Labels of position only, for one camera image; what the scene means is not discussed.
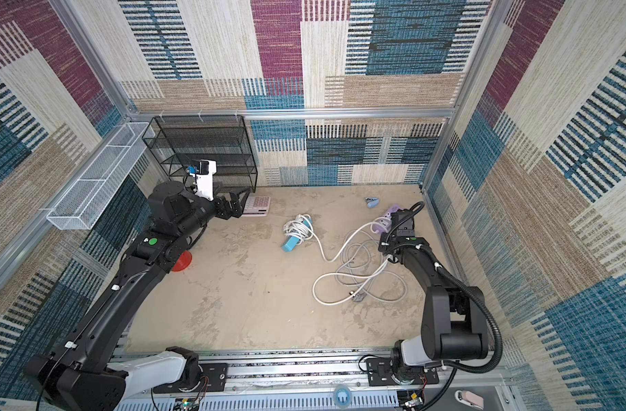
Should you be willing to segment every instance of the white cable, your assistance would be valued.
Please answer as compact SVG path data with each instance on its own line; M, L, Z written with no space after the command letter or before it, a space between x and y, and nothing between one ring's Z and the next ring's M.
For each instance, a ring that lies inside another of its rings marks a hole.
M379 225L382 226L384 222L391 223L391 218L390 217L386 217L386 216L381 216L381 217L375 218L374 222L379 223ZM372 226L370 227L370 231L372 232L372 234L379 234L379 232L378 231L376 232L372 228Z
M350 272L349 274L354 274L353 270L356 270L358 268L363 268L366 266L370 265L370 262L372 261L372 254L370 253L370 251L367 249L366 244L368 242L374 242L375 244L378 244L379 241L375 240L374 238L372 238L371 235L369 235L368 233L366 233L365 231L361 230L361 233L367 235L370 239L364 242L353 242L352 244L349 244L349 247L345 248L345 252L342 253L342 262L343 265L341 265L340 267L338 267L337 271L340 271L343 267L346 267ZM354 252L354 254L348 258L347 257L347 252L349 251L349 249L353 246L358 246L357 250ZM358 252L360 250L365 250L367 253L367 261L364 262L363 264L360 264L359 266L350 266L349 263L351 261L353 261L356 258L356 255L358 254ZM383 262L385 259L385 257L382 255L381 256L381 262ZM368 284L366 285L366 288L363 290L364 293L366 293L367 295L369 295L370 297L374 298L375 300L381 301L381 302L399 302L401 300L404 299L404 297L406 297L407 293L408 293L408 286L406 284L406 282L404 281L404 279L402 277L400 277L399 275L393 273L392 271L382 271L382 274L391 274L393 275L395 278L397 278L397 280L401 283L402 288L404 288L404 291L402 292L401 296L399 296L396 299L384 299L381 297L378 297L376 295L374 295L372 292L370 292L370 287L372 287L372 285L374 284L374 281L376 280L375 277L371 278L371 279L367 279L366 281L368 282ZM353 284L349 284L349 283L344 283L340 280L340 278L338 278L338 275L336 275L336 283L343 285L345 287L358 287L360 284L363 283L359 283L356 281L356 278L352 277L352 280L354 281Z
M383 219L390 220L387 217L383 217L383 216L382 217L378 217L374 221L371 221L371 222L366 223L363 226L359 227L354 233L349 235L349 237L346 237L344 244L342 245L341 249L338 251L338 253L336 254L336 256L333 259L327 259L326 255L324 253L324 250L322 248L322 242L319 240L318 236L315 234L315 231L313 229L313 223L311 221L310 215L308 215L308 214L299 214L294 220L291 220L291 221L287 222L283 226L283 233L286 236L295 237L295 238L299 239L299 242L297 242L297 244L301 244L305 240L308 240L308 239L311 239L311 238L315 238L317 240L317 244L319 245L319 250L320 250L320 253L322 254L322 258L326 262L333 262L336 259L338 259L339 256L342 256L343 264L340 267L338 267L338 270L336 272L326 273L326 274L320 275L315 280L315 282L313 283L313 288L312 288L313 298L317 302L319 302L322 305L326 305L326 306L333 306L333 305L342 304L343 302L349 301L352 297L354 297L354 295L357 295L358 292L360 292L360 291L365 292L370 297L374 298L375 300L381 301L381 302L398 302L398 301L401 301L402 299L404 299L404 297L406 297L407 292L408 292L408 287L407 287L406 282L399 275L397 275L397 274L395 274L395 273L393 273L391 271L384 271L384 268L388 264L388 260L385 259L384 256L381 256L381 265L371 275L356 275L356 274L353 273L353 270L356 270L358 268L367 267L370 264L371 260L372 260L371 253L367 249L366 243L374 242L376 244L379 244L379 241L375 240L372 237L372 235L370 235L370 234L366 233L365 231L363 231L363 228L369 226L370 230L373 231L372 230L372 226L374 226L374 225L382 227L383 225L380 224L380 222ZM370 240L367 240L365 242L354 242L354 243L350 244L349 242L359 232L361 232L363 234L366 234L369 237ZM357 248L356 248L356 251L354 252L354 254L350 258L348 258L346 252L349 251L349 249L351 247L357 247ZM350 262L352 262L356 258L356 255L362 249L365 250L366 253L367 253L367 261L365 263L363 263L363 264L358 265L358 266L350 266ZM346 268L350 272L349 273L339 272L342 268ZM393 300L383 299L381 297L378 297L378 296L374 295L373 293L371 293L369 291L370 287L372 287L372 284L374 283L374 279L376 279L376 277L378 275L383 274L383 273L393 275L395 278L397 278L397 280L400 283L402 283L402 287L404 288L404 291L402 292L402 294L401 294L401 296L399 298L393 299ZM346 298L344 298L342 300L338 300L338 301L334 301L334 302L322 301L322 300L320 300L317 297L317 294L316 294L316 291L315 291L315 287L316 287L317 283L319 282L319 280L321 280L324 277L328 277L330 275L334 275L335 278L336 278L336 281L339 284L341 284L341 285L343 285L345 287L358 287L358 289L355 290L348 297L346 297ZM354 284L347 284L347 283L344 283L344 282L340 281L340 279L338 278L339 276L352 278L353 281L354 281Z
M342 304L345 301L349 301L354 294L356 294L357 292L361 291L363 289L363 287L366 286L366 284L368 283L367 280L376 277L377 275L381 274L383 269L386 267L386 264L388 264L388 260L383 261L383 263L381 263L381 266L379 266L379 268L377 268L374 273L372 273L372 275L354 275L354 274L347 274L347 273L340 273L340 272L333 272L333 273L326 273L326 274L322 274L320 275L317 280L315 280L315 282L313 283L313 298L319 302L322 305L338 305L338 304ZM326 302L326 301L322 301L319 298L317 298L317 295L315 294L315 286L317 285L317 282L321 279L323 279L324 277L327 277L329 275L343 275L345 277L353 277L353 278L362 278L366 281L364 281L363 283L361 283L361 286L358 287L358 290L356 290L354 292L354 294L350 294L349 296L343 298L342 300L338 300L338 301L334 301L334 302Z
M354 235L358 234L358 232L361 231L363 228L367 226L372 226L373 224L377 224L377 223L374 221L370 221L369 223L365 223L363 226L358 227L358 229L354 232L354 234L350 235L347 241L345 241L341 249L338 250L338 254L336 254L336 256L330 260L327 259L327 256L324 254L324 250L322 249L322 242L319 241L319 238L313 231L313 223L311 222L310 215L299 214L294 220L288 221L283 226L283 233L289 237L299 238L299 242L297 244L301 244L302 242L304 242L304 240L308 240L308 239L311 239L312 237L315 237L315 239L317 240L317 244L319 244L319 250L322 253L322 258L326 262L334 262L341 255L342 250L344 250L344 248L347 246L350 240L354 238Z

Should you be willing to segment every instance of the patterned wall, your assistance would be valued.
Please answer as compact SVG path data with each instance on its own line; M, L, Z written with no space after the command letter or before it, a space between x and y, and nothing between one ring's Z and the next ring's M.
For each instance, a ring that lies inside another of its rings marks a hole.
M0 252L120 120L47 0L0 0Z
M119 121L49 2L0 0L0 252ZM52 229L0 291L0 409L34 407L22 366L87 310L160 177L144 155L93 230Z
M489 0L73 0L140 111L452 107Z
M118 269L149 215L146 196L163 174L144 153L91 231L52 228L0 291L0 409L33 408L21 374L72 329Z
M446 119L252 120L258 185L417 184Z
M430 197L531 410L626 410L626 1L515 0Z

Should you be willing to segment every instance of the metal frame bar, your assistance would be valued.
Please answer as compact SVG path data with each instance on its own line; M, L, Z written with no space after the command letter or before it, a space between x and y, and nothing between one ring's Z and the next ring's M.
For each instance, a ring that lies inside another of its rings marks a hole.
M464 81L457 97L456 107L458 113L461 112L461 105L465 96L472 90L476 74L479 71L484 56L491 49L494 34L500 27L509 6L513 0L498 0L496 9L484 22L484 35L479 40L478 49L470 62ZM173 111L173 112L144 112L136 113L130 110L128 96L121 88L118 81L112 75L109 67L105 65L101 55L96 50L89 35L84 30L84 25L78 14L73 10L72 4L68 0L49 0L58 17L66 27L67 31L78 46L85 60L91 67L96 78L100 81L103 89L110 97L114 106L120 111L125 120L118 126L123 126L128 119L135 121L150 121L153 116L161 115L215 115L215 114L237 114L248 120L287 120L287 119L387 119L387 118L432 118L444 117L449 119L444 127L443 135L437 144L432 160L430 161L428 172L424 178L424 187L427 188L431 182L433 174L438 168L438 163L447 147L453 124L457 117L455 107L381 107L381 108L360 108L360 109L290 109L290 110L208 110L208 111ZM14 239L0 253L0 289L7 280L15 273L21 263L31 254L36 245L48 233L50 226L46 215L54 207L57 200L74 184L81 172L88 167L98 153L108 143L112 133L106 136L99 146L90 154L90 157L74 170L67 183L53 195L43 209L39 209L34 217L21 229Z
M73 6L69 0L48 0L53 6L53 10L62 21L67 32L71 35L74 43L79 48L80 53L85 57L85 61L93 71L94 75L101 83L103 90L107 93L112 104L119 110L122 117L128 117L130 114L130 101L126 96L126 92L112 75L109 67L105 64L96 47L85 32L84 25L78 14L73 10Z
M463 281L463 279L459 275L459 271L457 269L457 263L454 260L454 254L452 254L449 251L448 239L445 236L445 231L443 230L443 226L440 224L440 220L438 219L438 214L436 213L436 208L432 204L432 201L429 198L429 195L427 194L426 190L423 191L423 201L424 201L424 205L426 207L429 207L429 209L428 209L429 216L432 219L432 225L434 226L434 231L436 231L436 234L438 234L438 236L440 237L440 246L443 249L443 251L445 252L445 256L448 259L448 264L449 264L448 268L450 269L452 275L454 275L456 278L458 278L458 279Z
M124 127L128 122L121 123L113 127L110 132L101 140L101 143L91 152L89 158L80 165L80 167L71 173L68 181L62 188L56 192L43 206L35 213L21 231L14 237L12 241L0 253L0 290L5 286L7 280L14 275L16 270L23 264L23 261L29 257L34 248L48 234L53 227L46 216L55 207L62 196L78 181L82 173L87 167L98 157L99 153L112 141L116 136L118 127Z
M365 354L380 357L390 356L389 348L372 349L319 349L319 350L247 350L247 351L215 351L200 352L199 362L225 362L227 369L226 388L221 393L208 395L241 395L266 393L314 393L330 390L338 384L345 384L352 389L382 390L402 389L399 385L387 387L370 387L367 375L358 368L358 359ZM151 354L121 354L114 358L115 362L123 362ZM485 360L465 361L467 365L482 365ZM440 383L427 385L428 388L440 388L448 378L451 369L438 370ZM506 366L498 366L487 374L469 374L458 372L452 387L496 386L507 388L513 385L511 372ZM420 388L410 385L407 388ZM171 397L182 397L172 394Z
M457 102L455 104L456 112L450 118L446 127L443 129L441 137L436 144L436 148L434 148L434 152L432 153L432 158L429 161L429 165L427 166L427 171L425 172L423 180L423 187L425 191L429 189L432 179L434 178L434 175L438 170L440 160L443 158L445 150L448 147L449 140L454 133L454 124L456 123L457 118L461 116L465 108L463 102L468 95L473 93L473 88L477 78L479 77L479 72L484 65L486 57L490 54L491 49L493 48L496 34L501 29L505 17L507 16L507 12L511 8L512 3L513 0L498 0L493 12L488 18L488 21L484 23L484 37L482 37L482 40L478 45L477 52L474 56L474 61L466 74L466 79L463 83L463 87L461 87L461 91L457 96Z
M162 116L242 116L245 120L307 120L307 119L407 119L452 117L454 107L366 107L358 109L270 109L270 110L201 110L144 111L131 113L133 121L150 121Z

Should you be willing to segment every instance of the purple power strip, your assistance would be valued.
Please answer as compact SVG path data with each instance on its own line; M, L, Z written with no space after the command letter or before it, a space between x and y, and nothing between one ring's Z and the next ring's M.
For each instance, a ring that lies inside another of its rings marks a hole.
M384 214L384 217L388 217L388 222L385 222L383 220L381 220L379 222L378 226L372 226L371 229L373 230L373 232L377 232L377 233L385 233L388 230L391 229L391 213L395 212L397 210L403 210L402 208L399 207L399 204L393 204L388 211L386 211L386 214Z

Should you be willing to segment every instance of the robotic arm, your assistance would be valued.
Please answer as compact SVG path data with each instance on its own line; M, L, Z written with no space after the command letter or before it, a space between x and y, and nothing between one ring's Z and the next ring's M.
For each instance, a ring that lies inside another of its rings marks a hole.
M399 262L411 271L425 292L420 335L398 341L391 353L391 371L398 382L413 381L432 366L451 366L472 373L493 370L502 357L502 339L498 325L484 304L478 287L467 287L440 264L429 243L416 237L413 217L424 203L410 210L392 214L392 228L383 233L379 251L391 262ZM450 313L464 315L451 321ZM494 354L483 366L459 364L459 360L486 358L488 329L494 337Z
M188 239L199 229L202 233L214 217L228 220L242 215L251 188L232 191L230 202L216 196L215 170L214 162L196 160L188 168L196 178L195 190L175 181L155 187L149 196L151 215L146 229L124 252L110 285L64 341L49 354L30 359L23 373L48 403L65 410L111 411L122 399L159 385L189 392L202 383L198 355L180 347L125 363L108 364L108 359L146 296L192 245ZM429 244L416 237L413 217L423 205L417 206L393 213L392 228L382 234L379 251L391 262L404 264L425 289L421 335L398 341L391 363L379 367L389 366L394 381L405 384L438 360L455 369L488 372L502 355L498 326L481 291L449 275ZM454 311L465 319L451 321ZM487 324L496 346L489 363L481 367L459 364L456 360L486 357Z
M183 390L200 383L198 356L178 347L127 363L108 364L108 360L146 296L190 247L188 238L205 230L215 216L228 220L242 215L251 188L231 192L230 202L215 197L214 162L207 163L199 160L200 169L194 172L210 177L205 179L206 187L198 190L208 193L208 198L195 195L180 182L157 185L149 196L146 229L124 252L110 285L65 341L48 355L33 356L25 366L24 374L47 402L65 410L108 411L121 399L163 383Z

